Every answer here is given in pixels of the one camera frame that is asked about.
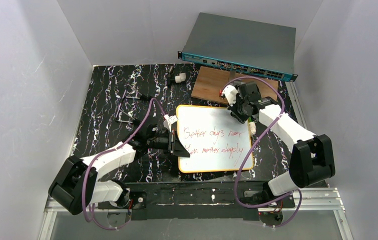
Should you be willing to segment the yellow-framed whiteboard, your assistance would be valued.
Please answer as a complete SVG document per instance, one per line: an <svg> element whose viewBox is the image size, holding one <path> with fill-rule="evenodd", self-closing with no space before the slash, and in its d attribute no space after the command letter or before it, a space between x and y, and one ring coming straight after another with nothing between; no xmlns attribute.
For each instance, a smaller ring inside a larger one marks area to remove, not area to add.
<svg viewBox="0 0 378 240"><path fill-rule="evenodd" d="M189 157L179 157L182 173L226 172L254 167L248 122L240 123L224 107L179 105L177 133Z"/></svg>

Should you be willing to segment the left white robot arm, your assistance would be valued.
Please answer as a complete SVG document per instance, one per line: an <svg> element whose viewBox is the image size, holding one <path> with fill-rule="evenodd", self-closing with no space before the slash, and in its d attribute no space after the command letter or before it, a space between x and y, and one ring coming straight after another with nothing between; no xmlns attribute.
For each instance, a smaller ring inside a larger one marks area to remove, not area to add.
<svg viewBox="0 0 378 240"><path fill-rule="evenodd" d="M149 124L129 135L127 143L119 142L95 155L80 158L68 157L51 183L48 194L73 215L83 212L92 204L112 202L125 207L130 201L130 188L119 180L101 181L111 171L141 158L149 149L162 150L176 157L190 157L190 153L179 141L177 123L164 123L160 128Z"/></svg>

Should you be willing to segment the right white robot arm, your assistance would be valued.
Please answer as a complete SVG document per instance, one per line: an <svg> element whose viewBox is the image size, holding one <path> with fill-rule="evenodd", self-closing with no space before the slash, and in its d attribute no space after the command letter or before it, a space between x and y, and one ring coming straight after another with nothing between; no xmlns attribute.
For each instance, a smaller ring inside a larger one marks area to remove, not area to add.
<svg viewBox="0 0 378 240"><path fill-rule="evenodd" d="M228 102L232 117L245 123L253 119L276 134L291 150L289 169L269 180L263 197L272 199L296 189L305 188L335 175L332 142L325 135L316 135L282 112L270 97L262 97L257 84L237 81L227 85L221 97Z"/></svg>

